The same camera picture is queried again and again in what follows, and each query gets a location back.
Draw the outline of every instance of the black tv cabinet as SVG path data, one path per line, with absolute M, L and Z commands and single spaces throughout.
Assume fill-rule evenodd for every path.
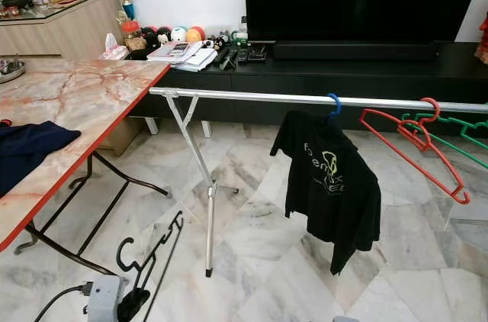
M 418 100 L 433 97 L 438 101 L 488 102 L 488 66 L 474 57 L 475 43 L 446 43 L 439 47 L 434 61 L 316 61 L 274 60 L 238 66 L 221 72 L 211 66 L 202 72 L 172 69 L 157 86 L 211 89 L 234 92 L 262 92 L 295 95 L 388 98 Z M 189 98 L 179 98 L 183 108 Z M 291 109 L 328 114 L 327 105 L 300 105 L 256 101 L 201 99 L 195 120 L 280 124 Z M 363 130 L 358 122 L 362 108 L 344 107 L 340 116 L 344 128 Z M 384 110 L 400 115 L 404 111 Z M 147 95 L 131 112 L 133 116 L 171 118 L 167 103 L 160 96 Z M 482 121 L 488 115 L 450 114 L 468 121 Z M 393 131 L 394 125 L 378 121 L 380 130 Z M 456 134 L 457 128 L 439 125 L 440 134 Z

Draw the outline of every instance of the marble floor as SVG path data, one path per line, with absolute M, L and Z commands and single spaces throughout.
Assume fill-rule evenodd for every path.
M 85 257 L 132 282 L 133 272 L 120 271 L 115 262 L 120 241 L 133 237 L 123 258 L 140 261 L 183 211 L 185 227 L 149 321 L 331 322 L 343 315 L 361 322 L 488 321 L 488 171 L 483 167 L 443 148 L 473 196 L 468 206 L 454 204 L 375 136 L 347 131 L 379 178 L 381 235 L 370 252 L 357 252 L 341 275 L 332 276 L 332 244 L 307 234 L 305 217 L 284 217 L 290 160 L 282 153 L 268 155 L 277 128 L 213 123 L 210 139 L 203 138 L 199 125 L 191 129 L 213 176 L 240 189 L 238 195 L 221 191 L 217 196 L 211 279 L 204 277 L 206 188 L 178 128 L 163 121 L 159 134 L 141 133 L 123 156 L 104 152 L 122 171 L 169 187 L 173 196 L 129 185 Z M 387 136 L 451 181 L 437 158 L 396 134 Z M 488 163 L 485 153 L 480 151 L 479 157 Z M 96 161 L 95 173 L 48 232 L 71 250 L 123 183 Z M 36 223 L 46 221 L 68 193 L 62 187 Z M 15 256 L 15 246 L 26 240 L 22 233 L 0 254 L 2 322 L 32 321 L 57 292 L 97 277 L 42 243 Z M 160 250 L 159 260 L 167 252 Z M 162 262 L 149 280 L 151 291 L 161 272 Z M 42 321 L 86 321 L 82 308 L 87 303 L 86 297 L 71 293 Z

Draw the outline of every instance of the stack of papers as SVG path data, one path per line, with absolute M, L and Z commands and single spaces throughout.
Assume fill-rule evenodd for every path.
M 208 64 L 214 61 L 217 52 L 214 49 L 199 49 L 192 57 L 185 60 L 183 63 L 172 64 L 171 67 L 180 70 L 187 70 L 189 72 L 199 72 Z
M 201 48 L 200 41 L 189 42 L 188 48 L 184 53 L 171 55 L 170 53 L 172 52 L 172 50 L 175 48 L 176 45 L 180 43 L 182 42 L 172 41 L 164 45 L 161 45 L 161 47 L 158 50 L 151 52 L 147 56 L 147 59 L 151 61 L 164 61 L 165 63 L 178 64 L 191 58 Z
M 172 68 L 198 72 L 214 61 L 217 52 L 214 49 L 202 49 L 202 43 L 189 42 L 188 48 L 184 53 L 171 55 L 171 51 L 179 43 L 178 41 L 168 42 L 158 50 L 151 52 L 147 59 L 151 61 L 164 61 L 170 63 Z

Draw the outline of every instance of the navy blue cloth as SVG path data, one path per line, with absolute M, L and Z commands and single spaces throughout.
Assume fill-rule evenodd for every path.
M 49 153 L 64 148 L 80 134 L 51 121 L 0 127 L 0 197 L 39 166 Z

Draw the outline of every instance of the clothes drying rack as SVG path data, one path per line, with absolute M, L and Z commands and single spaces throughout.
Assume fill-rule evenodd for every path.
M 213 270 L 213 251 L 214 251 L 214 214 L 215 214 L 215 196 L 217 189 L 230 190 L 233 193 L 239 192 L 237 188 L 220 186 L 216 179 L 212 179 L 207 165 L 194 141 L 193 136 L 187 129 L 191 121 L 194 110 L 199 98 L 214 99 L 232 99 L 237 101 L 266 101 L 282 103 L 304 103 L 312 105 L 335 105 L 336 101 L 327 96 L 313 95 L 276 95 L 269 93 L 252 93 L 252 92 L 227 92 L 227 91 L 208 91 L 200 89 L 178 89 L 178 88 L 160 88 L 153 87 L 149 90 L 152 95 L 161 95 L 166 98 L 169 108 L 171 109 L 175 120 L 185 138 L 188 147 L 204 177 L 208 186 L 208 225 L 207 225 L 207 256 L 205 260 L 205 275 L 210 278 Z M 190 107 L 185 114 L 181 109 L 177 97 L 192 97 Z M 376 99 L 376 98 L 346 98 L 341 97 L 340 101 L 344 106 L 355 106 L 361 108 L 402 108 L 409 110 L 432 111 L 433 107 L 424 101 L 404 101 L 397 99 Z M 488 105 L 439 102 L 441 111 L 451 112 L 470 112 L 478 114 L 488 114 Z

